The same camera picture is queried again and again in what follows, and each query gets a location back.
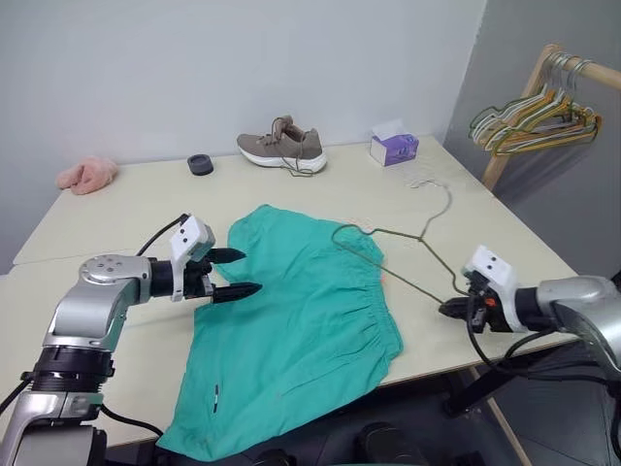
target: black cable on floor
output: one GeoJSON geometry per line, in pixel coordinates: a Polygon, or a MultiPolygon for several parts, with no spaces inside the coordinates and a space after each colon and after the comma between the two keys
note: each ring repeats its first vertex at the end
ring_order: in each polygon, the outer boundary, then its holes
{"type": "Polygon", "coordinates": [[[118,422],[122,422],[124,424],[129,424],[129,425],[135,425],[136,427],[142,427],[146,430],[150,430],[151,432],[153,432],[155,435],[157,435],[157,437],[161,437],[162,435],[164,435],[164,432],[162,432],[161,430],[159,430],[157,427],[155,427],[152,424],[149,424],[148,422],[143,422],[141,420],[136,420],[136,419],[132,419],[130,417],[125,417],[125,416],[121,416],[118,415],[117,413],[115,413],[114,411],[111,411],[106,405],[102,404],[101,405],[101,412],[106,415],[107,417],[109,417],[110,419],[114,419],[118,422]]]}

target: white sole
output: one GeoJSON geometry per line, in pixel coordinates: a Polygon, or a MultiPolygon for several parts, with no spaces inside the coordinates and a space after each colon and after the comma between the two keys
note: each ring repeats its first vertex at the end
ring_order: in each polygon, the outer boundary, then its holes
{"type": "MultiPolygon", "coordinates": [[[[260,165],[262,167],[286,167],[287,163],[289,164],[290,167],[295,167],[296,166],[296,159],[295,158],[289,158],[289,157],[258,157],[256,155],[252,155],[249,152],[246,152],[242,148],[240,148],[240,151],[242,152],[242,155],[245,158],[250,160],[252,163],[254,163],[256,165],[260,165]]],[[[317,156],[315,158],[312,158],[312,159],[301,158],[300,160],[298,160],[297,167],[299,167],[300,170],[310,170],[313,173],[316,173],[316,172],[318,172],[319,170],[321,170],[325,166],[327,161],[328,161],[328,157],[326,157],[325,152],[322,152],[319,156],[317,156]]]]}

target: black lid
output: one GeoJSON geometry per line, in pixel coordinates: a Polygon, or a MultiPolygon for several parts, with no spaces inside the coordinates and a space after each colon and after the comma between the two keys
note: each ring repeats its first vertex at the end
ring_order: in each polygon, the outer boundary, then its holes
{"type": "Polygon", "coordinates": [[[208,155],[203,153],[197,153],[189,157],[187,159],[187,165],[190,167],[190,172],[199,177],[208,175],[213,171],[212,160],[208,155]]]}

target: pink slipper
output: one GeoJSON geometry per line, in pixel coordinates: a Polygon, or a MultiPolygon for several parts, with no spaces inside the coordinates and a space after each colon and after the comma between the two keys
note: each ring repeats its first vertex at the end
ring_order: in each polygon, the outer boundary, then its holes
{"type": "Polygon", "coordinates": [[[60,172],[56,186],[71,187],[74,194],[88,194],[112,182],[118,166],[109,158],[87,157],[78,165],[60,172]]]}

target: green fabric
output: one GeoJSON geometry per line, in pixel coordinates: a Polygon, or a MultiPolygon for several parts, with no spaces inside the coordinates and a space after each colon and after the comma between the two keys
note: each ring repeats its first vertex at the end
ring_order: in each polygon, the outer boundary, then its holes
{"type": "MultiPolygon", "coordinates": [[[[261,206],[228,246],[247,258],[218,266],[263,288],[194,314],[194,341],[175,410],[158,445],[201,461],[242,451],[375,388],[402,350],[377,267],[331,241],[339,226],[261,206]],[[217,410],[214,392],[218,386],[217,410]]],[[[340,240],[380,262],[356,231],[340,240]]]]}

